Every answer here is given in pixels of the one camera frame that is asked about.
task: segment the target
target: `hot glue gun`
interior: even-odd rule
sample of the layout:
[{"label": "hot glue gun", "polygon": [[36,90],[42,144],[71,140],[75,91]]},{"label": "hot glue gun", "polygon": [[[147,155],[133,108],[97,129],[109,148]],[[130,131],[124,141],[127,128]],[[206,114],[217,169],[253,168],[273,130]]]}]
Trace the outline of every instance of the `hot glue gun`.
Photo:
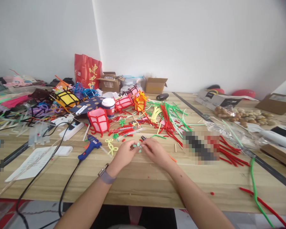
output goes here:
[{"label": "hot glue gun", "polygon": [[78,159],[80,161],[83,161],[86,159],[86,157],[91,153],[91,151],[94,149],[94,148],[99,148],[102,143],[99,142],[95,137],[93,137],[92,135],[88,135],[88,140],[90,142],[88,148],[85,150],[85,152],[83,152],[81,155],[78,156]]}]

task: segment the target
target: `person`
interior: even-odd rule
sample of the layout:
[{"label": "person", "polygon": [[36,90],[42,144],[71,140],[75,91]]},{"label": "person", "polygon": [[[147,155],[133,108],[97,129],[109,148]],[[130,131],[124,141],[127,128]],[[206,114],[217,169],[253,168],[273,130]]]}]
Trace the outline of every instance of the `person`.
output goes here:
[{"label": "person", "polygon": [[[131,162],[134,155],[140,150],[140,147],[133,147],[134,144],[137,142],[132,140],[124,142],[119,147],[114,159],[106,168],[106,173],[110,177],[117,177],[119,172]],[[171,176],[189,215],[199,229],[234,228],[222,211],[169,157],[169,154],[157,140],[147,138],[141,146],[147,156]],[[90,228],[98,216],[110,187],[111,184],[98,177],[65,212],[54,229]]]}]

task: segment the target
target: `person's left hand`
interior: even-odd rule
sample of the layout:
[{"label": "person's left hand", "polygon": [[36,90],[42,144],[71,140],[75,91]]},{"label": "person's left hand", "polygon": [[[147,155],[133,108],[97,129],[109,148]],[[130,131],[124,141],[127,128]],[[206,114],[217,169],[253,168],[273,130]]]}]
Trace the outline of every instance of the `person's left hand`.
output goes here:
[{"label": "person's left hand", "polygon": [[107,172],[111,173],[109,175],[117,176],[117,174],[128,165],[133,159],[134,155],[140,150],[140,147],[133,147],[132,145],[137,145],[137,141],[130,140],[124,142],[118,149],[114,159],[109,164],[106,169]]}]

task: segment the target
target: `power strip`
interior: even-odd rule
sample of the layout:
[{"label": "power strip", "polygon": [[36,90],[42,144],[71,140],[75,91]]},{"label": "power strip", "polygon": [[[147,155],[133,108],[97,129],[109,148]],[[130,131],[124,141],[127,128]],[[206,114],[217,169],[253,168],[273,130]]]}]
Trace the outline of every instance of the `power strip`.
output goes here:
[{"label": "power strip", "polygon": [[81,122],[80,124],[78,124],[77,126],[75,125],[75,123],[72,124],[72,126],[74,126],[74,128],[72,130],[67,130],[66,134],[65,134],[65,129],[62,130],[60,133],[59,133],[59,136],[60,137],[63,137],[64,136],[64,141],[67,141],[69,140],[70,138],[73,137],[73,135],[75,135],[81,128],[83,128],[85,126],[85,124],[83,122]]}]

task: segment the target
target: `wooden tabletop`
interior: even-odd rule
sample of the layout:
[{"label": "wooden tabletop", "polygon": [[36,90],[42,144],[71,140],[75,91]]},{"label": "wooden tabletop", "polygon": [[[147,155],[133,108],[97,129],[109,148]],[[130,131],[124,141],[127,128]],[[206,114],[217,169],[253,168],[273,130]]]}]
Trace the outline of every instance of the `wooden tabletop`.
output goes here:
[{"label": "wooden tabletop", "polygon": [[[203,105],[194,101],[195,96],[188,93],[178,93],[202,113],[213,115],[213,112]],[[149,95],[150,99],[155,99],[156,95]],[[195,113],[190,107],[183,103],[174,94],[169,93],[169,103],[176,103],[181,110],[187,109],[188,116],[185,117],[187,123],[197,123],[201,117]],[[253,108],[256,102],[241,101],[237,107]],[[276,117],[277,120],[286,122],[285,116]],[[135,140],[139,140],[142,135],[151,137],[156,134],[157,129],[148,124],[143,125],[146,130],[134,135]],[[195,126],[195,131],[207,130],[205,126]],[[72,153],[68,157],[54,157],[49,162],[44,171],[35,180],[24,196],[24,199],[33,200],[51,200],[58,201],[62,190],[78,163],[77,156],[83,153],[83,146],[87,142],[83,142],[83,136],[86,128],[82,128],[69,141],[63,142],[62,146],[70,145],[73,147]],[[0,135],[0,139],[4,140],[3,148],[0,148],[0,159],[5,158],[18,147],[28,141],[28,132],[20,137],[6,130],[0,133],[8,133],[9,136]],[[51,146],[57,139],[59,132],[56,131],[51,137],[49,144],[38,147]],[[107,133],[100,138],[100,134],[95,137],[102,142],[104,148],[109,150],[105,139],[110,139]],[[195,165],[195,161],[185,155],[181,147],[177,145],[175,153],[173,138],[157,138],[163,144],[167,152],[174,157],[178,165],[187,173],[187,175],[217,204],[223,211],[238,212],[259,212],[253,198],[240,191],[238,187],[252,189],[249,168],[234,167],[224,161],[218,161],[215,165]],[[113,145],[118,147],[121,143],[113,141]],[[4,171],[0,172],[0,191],[6,185],[4,180],[9,177],[30,155],[33,149],[29,148],[20,156],[8,164]],[[286,177],[286,167],[276,160],[264,155],[262,152],[254,151],[266,163],[271,165],[275,170]],[[241,159],[249,162],[247,155],[240,155]],[[94,149],[91,154],[82,162],[76,173],[74,174],[69,187],[66,190],[63,201],[74,202],[80,194],[97,178],[97,173],[106,164],[110,163],[111,157],[105,154],[101,149]],[[258,196],[263,199],[279,214],[286,215],[286,186],[263,169],[260,165],[254,165],[255,182],[257,185]],[[19,198],[25,187],[31,179],[16,181],[1,197],[2,198]],[[132,205],[132,206],[155,206],[155,207],[173,207],[184,208],[180,196],[178,195],[174,183],[169,175],[151,162],[142,152],[137,153],[132,162],[126,166],[118,175],[113,183],[105,204],[114,205]]]}]

